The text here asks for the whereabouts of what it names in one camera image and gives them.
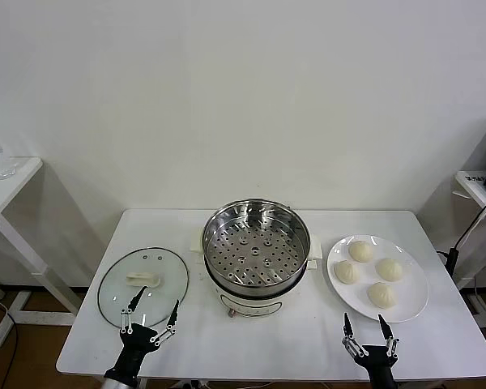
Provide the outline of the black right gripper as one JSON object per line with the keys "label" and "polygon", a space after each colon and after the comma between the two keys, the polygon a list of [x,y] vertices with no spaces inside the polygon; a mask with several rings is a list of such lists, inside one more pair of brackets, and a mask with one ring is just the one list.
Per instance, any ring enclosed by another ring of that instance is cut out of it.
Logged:
{"label": "black right gripper", "polygon": [[343,314],[342,344],[356,364],[366,369],[372,388],[394,389],[394,378],[391,371],[394,359],[398,358],[396,348],[399,342],[394,337],[390,325],[381,314],[378,315],[385,345],[364,345],[356,341],[347,313]]}

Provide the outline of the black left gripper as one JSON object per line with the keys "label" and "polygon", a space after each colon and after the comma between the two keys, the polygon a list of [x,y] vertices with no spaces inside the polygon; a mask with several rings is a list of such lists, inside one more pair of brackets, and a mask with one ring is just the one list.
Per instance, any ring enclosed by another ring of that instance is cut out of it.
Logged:
{"label": "black left gripper", "polygon": [[147,286],[144,285],[133,296],[128,306],[121,310],[121,341],[122,350],[112,368],[104,374],[112,380],[136,380],[139,376],[143,360],[148,353],[153,353],[160,345],[176,334],[176,323],[180,301],[177,300],[164,331],[157,331],[137,323],[132,324],[131,315],[137,308]]}

